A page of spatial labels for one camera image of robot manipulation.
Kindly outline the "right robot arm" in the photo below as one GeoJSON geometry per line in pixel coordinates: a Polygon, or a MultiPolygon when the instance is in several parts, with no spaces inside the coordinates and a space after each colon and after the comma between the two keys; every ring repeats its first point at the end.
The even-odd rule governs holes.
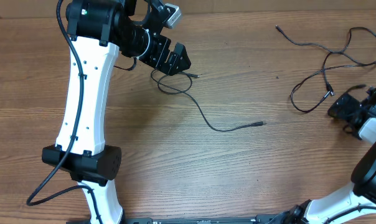
{"type": "Polygon", "coordinates": [[[346,122],[347,134],[371,144],[350,182],[324,198],[295,205],[274,218],[275,223],[335,224],[376,213],[376,88],[369,88],[367,94],[359,101],[346,91],[327,111],[330,117],[346,122]]]}

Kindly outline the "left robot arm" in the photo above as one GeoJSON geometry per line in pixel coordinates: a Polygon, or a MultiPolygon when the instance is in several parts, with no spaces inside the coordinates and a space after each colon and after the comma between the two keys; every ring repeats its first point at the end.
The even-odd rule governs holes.
{"type": "Polygon", "coordinates": [[[90,223],[123,223],[115,177],[121,149],[105,142],[104,120],[110,78],[119,55],[141,61],[166,75],[187,70],[184,45],[161,35],[182,18],[178,6],[149,1],[148,15],[133,21],[135,1],[74,0],[63,28],[70,47],[70,80],[62,127],[55,144],[42,150],[42,161],[68,172],[82,189],[90,223]]]}

